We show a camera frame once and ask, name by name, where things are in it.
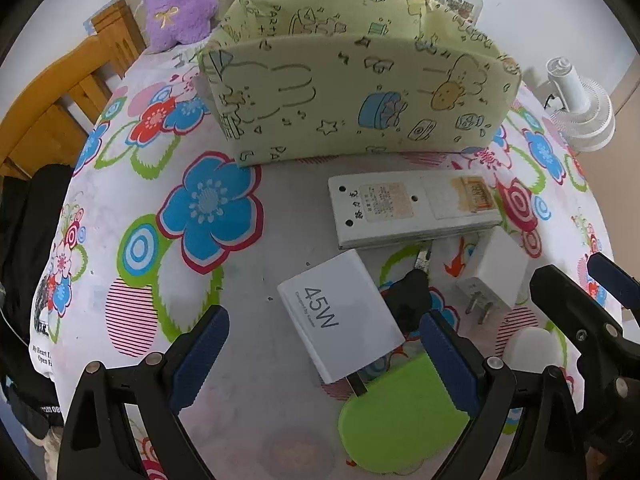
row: desk fan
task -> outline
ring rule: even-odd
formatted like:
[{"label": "desk fan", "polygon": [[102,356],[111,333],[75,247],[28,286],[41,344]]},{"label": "desk fan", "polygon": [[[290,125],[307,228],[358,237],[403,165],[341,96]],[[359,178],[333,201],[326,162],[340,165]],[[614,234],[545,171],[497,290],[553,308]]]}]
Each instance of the desk fan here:
[{"label": "desk fan", "polygon": [[606,146],[615,132],[616,117],[605,89],[578,76],[565,57],[550,59],[546,70],[564,105],[551,118],[566,142],[577,152],[594,152]]}]

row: white wall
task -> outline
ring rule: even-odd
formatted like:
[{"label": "white wall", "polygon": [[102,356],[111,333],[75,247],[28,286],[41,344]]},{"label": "white wall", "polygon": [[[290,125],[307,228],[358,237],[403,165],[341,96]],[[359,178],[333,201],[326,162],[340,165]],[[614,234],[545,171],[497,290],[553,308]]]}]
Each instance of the white wall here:
[{"label": "white wall", "polygon": [[0,66],[0,120],[44,68],[86,38],[83,23],[111,0],[44,0]]},{"label": "white wall", "polygon": [[602,0],[483,0],[478,28],[521,65],[527,83],[546,81],[545,65],[567,56],[579,74],[611,93],[636,50]]}]

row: white power adapter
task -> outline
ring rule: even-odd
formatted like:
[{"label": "white power adapter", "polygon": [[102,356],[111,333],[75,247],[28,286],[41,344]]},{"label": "white power adapter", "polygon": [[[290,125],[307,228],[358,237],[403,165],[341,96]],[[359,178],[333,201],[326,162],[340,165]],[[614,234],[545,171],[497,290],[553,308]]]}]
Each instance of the white power adapter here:
[{"label": "white power adapter", "polygon": [[326,384],[371,364],[404,336],[355,250],[278,286],[278,293]]},{"label": "white power adapter", "polygon": [[480,235],[456,285],[470,299],[466,313],[476,306],[484,308],[483,323],[493,307],[512,309],[522,285],[529,256],[501,227]]}]

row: fabric storage box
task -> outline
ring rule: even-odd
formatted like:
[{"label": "fabric storage box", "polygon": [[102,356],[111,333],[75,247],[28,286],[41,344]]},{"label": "fabric storage box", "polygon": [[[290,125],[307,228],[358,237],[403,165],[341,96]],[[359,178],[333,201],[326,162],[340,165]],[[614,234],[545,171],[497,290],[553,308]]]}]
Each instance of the fabric storage box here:
[{"label": "fabric storage box", "polygon": [[436,0],[235,0],[200,63],[244,165],[486,147],[520,84]]}]

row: wooden chair back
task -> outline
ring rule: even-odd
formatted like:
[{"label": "wooden chair back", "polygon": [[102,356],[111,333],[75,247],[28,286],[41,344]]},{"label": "wooden chair back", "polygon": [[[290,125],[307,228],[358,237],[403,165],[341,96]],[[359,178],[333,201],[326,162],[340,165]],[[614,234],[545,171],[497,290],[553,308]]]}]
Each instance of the wooden chair back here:
[{"label": "wooden chair back", "polygon": [[60,104],[64,95],[95,123],[111,97],[98,69],[111,63],[124,77],[145,48],[124,0],[92,18],[87,37],[44,69],[16,98],[0,123],[0,176],[30,178],[46,164],[74,166],[87,135]]}]

